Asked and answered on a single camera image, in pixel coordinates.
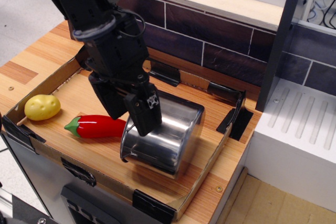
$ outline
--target metal pot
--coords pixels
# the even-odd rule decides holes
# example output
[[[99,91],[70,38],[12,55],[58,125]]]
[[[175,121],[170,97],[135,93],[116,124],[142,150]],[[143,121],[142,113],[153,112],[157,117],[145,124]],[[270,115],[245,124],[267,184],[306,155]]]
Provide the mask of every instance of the metal pot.
[[[162,124],[141,137],[129,117],[122,136],[120,157],[170,178],[178,178],[190,163],[200,137],[204,107],[159,91]]]

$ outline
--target red chili pepper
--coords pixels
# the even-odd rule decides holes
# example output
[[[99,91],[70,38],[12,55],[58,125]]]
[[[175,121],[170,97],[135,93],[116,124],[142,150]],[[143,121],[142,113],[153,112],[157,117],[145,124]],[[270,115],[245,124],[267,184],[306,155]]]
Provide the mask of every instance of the red chili pepper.
[[[125,125],[124,120],[114,120],[106,115],[81,115],[72,119],[64,128],[83,138],[121,137]]]

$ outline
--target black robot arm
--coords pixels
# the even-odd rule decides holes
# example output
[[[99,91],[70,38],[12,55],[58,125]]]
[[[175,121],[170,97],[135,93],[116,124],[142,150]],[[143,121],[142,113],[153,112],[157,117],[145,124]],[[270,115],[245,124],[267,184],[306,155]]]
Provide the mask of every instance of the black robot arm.
[[[128,111],[141,136],[160,125],[157,89],[142,68],[149,56],[144,20],[120,8],[118,0],[52,1],[74,28],[73,37],[84,42],[89,81],[109,115],[117,119]]]

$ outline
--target toy yellow potato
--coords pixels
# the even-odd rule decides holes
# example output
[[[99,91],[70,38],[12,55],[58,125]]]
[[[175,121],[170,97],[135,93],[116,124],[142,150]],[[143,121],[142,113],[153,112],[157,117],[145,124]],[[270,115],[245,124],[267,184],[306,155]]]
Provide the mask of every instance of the toy yellow potato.
[[[30,98],[25,104],[26,116],[34,121],[49,119],[61,109],[61,103],[51,94],[38,94]]]

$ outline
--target cardboard box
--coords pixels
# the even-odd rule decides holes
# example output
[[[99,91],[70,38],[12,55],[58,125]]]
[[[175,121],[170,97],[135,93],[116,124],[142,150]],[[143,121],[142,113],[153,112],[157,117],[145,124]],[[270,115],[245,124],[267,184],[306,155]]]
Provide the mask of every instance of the cardboard box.
[[[146,168],[123,163],[117,137],[77,138],[64,129],[64,125],[81,114],[107,115],[90,86],[89,73],[81,69],[76,58],[60,67],[3,117],[7,134],[29,150],[64,166],[90,186],[99,186],[164,223],[179,220],[222,151],[231,124],[225,134],[216,128],[233,107],[183,84],[173,87],[151,80],[158,89],[200,103],[206,110],[194,158],[186,173],[172,180]],[[36,94],[50,93],[60,100],[61,111],[44,121],[26,119],[26,101]]]

